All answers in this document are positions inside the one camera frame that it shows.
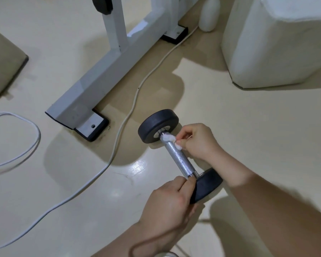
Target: gym equipment frame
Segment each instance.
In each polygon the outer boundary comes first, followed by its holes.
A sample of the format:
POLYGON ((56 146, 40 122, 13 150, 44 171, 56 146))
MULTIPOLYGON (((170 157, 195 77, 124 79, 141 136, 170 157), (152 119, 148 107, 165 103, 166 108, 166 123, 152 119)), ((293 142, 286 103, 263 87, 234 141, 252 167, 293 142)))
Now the gym equipment frame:
POLYGON ((102 13, 111 50, 47 109, 46 114, 92 142, 108 125, 94 107, 158 41, 178 44, 188 28, 178 25, 198 0, 151 0, 151 12, 126 33, 121 0, 93 0, 102 13))

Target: metal tube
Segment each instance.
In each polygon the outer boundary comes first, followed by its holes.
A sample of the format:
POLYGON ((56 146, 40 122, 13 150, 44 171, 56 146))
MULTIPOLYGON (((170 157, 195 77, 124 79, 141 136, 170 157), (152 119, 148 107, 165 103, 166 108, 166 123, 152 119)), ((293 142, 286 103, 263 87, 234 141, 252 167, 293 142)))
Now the metal tube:
POLYGON ((185 178, 188 178, 191 176, 198 178, 198 174, 196 170, 194 169, 194 167, 192 166, 188 158, 184 155, 184 153, 181 150, 177 149, 173 142, 163 140, 162 137, 163 137, 163 134, 165 133, 168 133, 168 132, 166 131, 161 132, 160 140, 165 145, 165 148, 169 152, 172 159, 175 161, 176 165, 182 172, 183 176, 185 178))

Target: power cord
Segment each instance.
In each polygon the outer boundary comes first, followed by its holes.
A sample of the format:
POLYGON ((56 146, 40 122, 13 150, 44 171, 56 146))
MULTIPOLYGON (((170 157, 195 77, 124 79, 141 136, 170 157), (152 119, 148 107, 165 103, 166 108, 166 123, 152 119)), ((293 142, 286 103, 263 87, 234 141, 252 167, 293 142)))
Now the power cord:
MULTIPOLYGON (((122 130, 126 124, 126 122, 128 121, 128 119, 130 118, 131 114, 133 113, 135 107, 136 107, 136 102, 137 102, 137 97, 138 97, 138 94, 139 94, 139 91, 140 91, 140 88, 142 87, 142 85, 144 84, 144 82, 146 81, 146 79, 163 63, 163 61, 167 58, 167 56, 172 52, 174 51, 178 46, 180 46, 186 39, 188 39, 196 30, 197 30, 198 26, 196 26, 193 31, 191 31, 180 43, 178 43, 175 47, 173 47, 167 54, 165 54, 165 56, 160 60, 160 62, 146 75, 146 77, 144 77, 144 79, 141 81, 140 85, 138 86, 137 88, 137 91, 136 91, 136 94, 134 96, 134 100, 133 100, 133 104, 132 104, 132 108, 130 110, 130 112, 128 113, 128 115, 125 117, 125 119, 123 120, 123 122, 121 123, 120 125, 120 128, 118 130, 118 133, 117 133, 117 136, 115 138, 115 142, 114 142, 114 146, 113 146, 113 151, 112 151, 112 154, 111 154, 111 157, 110 159, 108 160, 108 163, 107 165, 98 173, 96 174, 90 181, 88 181, 85 185, 83 185, 81 188, 79 188, 79 190, 77 190, 73 195, 71 195, 70 197, 64 199, 62 202, 60 202, 59 204, 53 206, 52 208, 50 208, 48 211, 46 211, 44 214, 42 214, 28 229, 26 229, 24 232, 22 232, 19 236, 17 236, 16 238, 14 238, 13 240, 3 244, 0 246, 0 249, 1 248, 4 248, 14 242, 16 242, 17 240, 19 240, 20 238, 22 238, 25 234, 27 234, 33 227, 35 227, 47 214, 49 214, 51 211, 55 210, 56 208, 64 205, 65 203, 68 203, 70 200, 74 199, 75 197, 77 197, 79 194, 81 194, 84 190, 86 190, 93 182, 95 182, 106 170, 107 168, 111 165, 115 155, 116 155, 116 151, 117 151, 117 147, 118 147, 118 141, 120 139, 120 135, 122 133, 122 130)), ((38 126, 30 121, 30 120, 27 120, 26 118, 22 117, 22 116, 19 116, 17 114, 14 114, 14 113, 9 113, 9 112, 2 112, 0 113, 0 116, 2 115, 12 115, 12 116, 15 116, 23 121, 26 121, 30 124, 32 124, 37 132, 38 132, 38 138, 37 140, 33 143, 33 145, 25 152, 23 152, 22 154, 20 154, 19 156, 15 157, 14 159, 11 159, 7 162, 4 162, 4 163, 1 163, 0 166, 3 166, 5 164, 8 164, 16 159, 19 159, 20 157, 24 156, 28 151, 30 151, 37 143, 38 141, 40 140, 40 130, 38 128, 38 126)))

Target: beige floor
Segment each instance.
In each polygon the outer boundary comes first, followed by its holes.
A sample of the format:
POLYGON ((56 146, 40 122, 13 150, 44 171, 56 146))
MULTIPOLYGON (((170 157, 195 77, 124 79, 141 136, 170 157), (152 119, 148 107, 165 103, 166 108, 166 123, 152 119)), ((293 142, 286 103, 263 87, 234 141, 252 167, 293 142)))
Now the beige floor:
MULTIPOLYGON (((228 152, 321 210, 321 70, 296 86, 234 86, 219 48, 232 3, 221 0, 217 29, 198 30, 145 83, 107 172, 0 256, 90 256, 136 222, 151 191, 180 175, 165 148, 150 148, 137 135, 140 123, 164 108, 173 109, 181 125, 210 126, 228 152)), ((123 5, 128 29, 150 10, 149 0, 123 5)), ((202 0, 181 22, 190 30, 201 5, 202 0)), ((87 143, 44 111, 109 50, 91 0, 0 0, 0 32, 30 56, 0 99, 0 111, 26 116, 42 132, 34 155, 0 175, 1 245, 103 168, 136 87, 172 45, 159 41, 100 102, 110 128, 87 143)), ((0 162, 28 146, 33 135, 25 123, 0 119, 0 162)), ((174 248, 180 256, 271 256, 225 186, 206 200, 196 219, 174 248)))

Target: beige cushion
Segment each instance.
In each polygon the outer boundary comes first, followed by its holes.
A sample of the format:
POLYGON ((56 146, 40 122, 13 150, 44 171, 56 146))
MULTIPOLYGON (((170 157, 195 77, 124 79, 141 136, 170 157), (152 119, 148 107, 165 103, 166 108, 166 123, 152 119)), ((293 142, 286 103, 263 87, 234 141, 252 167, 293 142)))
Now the beige cushion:
POLYGON ((19 71, 26 54, 0 34, 0 93, 19 71))

